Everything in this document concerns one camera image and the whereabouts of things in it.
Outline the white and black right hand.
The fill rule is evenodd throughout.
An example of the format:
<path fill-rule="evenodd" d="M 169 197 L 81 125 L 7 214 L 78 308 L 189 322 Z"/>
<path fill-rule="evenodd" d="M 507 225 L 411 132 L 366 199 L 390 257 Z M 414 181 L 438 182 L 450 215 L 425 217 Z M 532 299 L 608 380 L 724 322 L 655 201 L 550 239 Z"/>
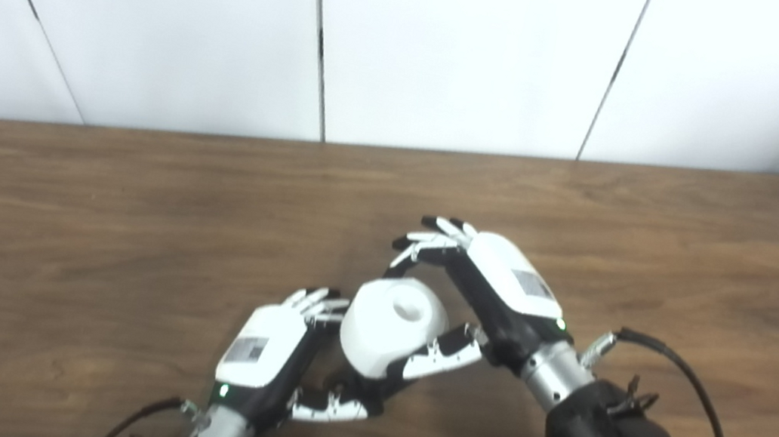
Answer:
<path fill-rule="evenodd" d="M 427 215 L 423 230 L 394 239 L 386 276 L 418 264 L 439 266 L 476 315 L 489 364 L 508 369 L 544 412 L 596 382 L 581 366 L 554 291 L 520 248 L 459 218 Z"/>

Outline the white and black left hand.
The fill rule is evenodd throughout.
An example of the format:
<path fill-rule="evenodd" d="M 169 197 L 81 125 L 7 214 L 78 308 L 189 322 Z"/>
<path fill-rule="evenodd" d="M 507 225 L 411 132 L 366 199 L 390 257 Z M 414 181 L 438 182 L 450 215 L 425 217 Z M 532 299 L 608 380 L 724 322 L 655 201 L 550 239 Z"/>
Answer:
<path fill-rule="evenodd" d="M 337 337 L 349 305 L 340 292 L 320 287 L 257 307 L 221 356 L 207 409 L 187 437 L 264 437 L 288 420 L 371 418 L 361 399 L 302 387 L 320 349 Z"/>

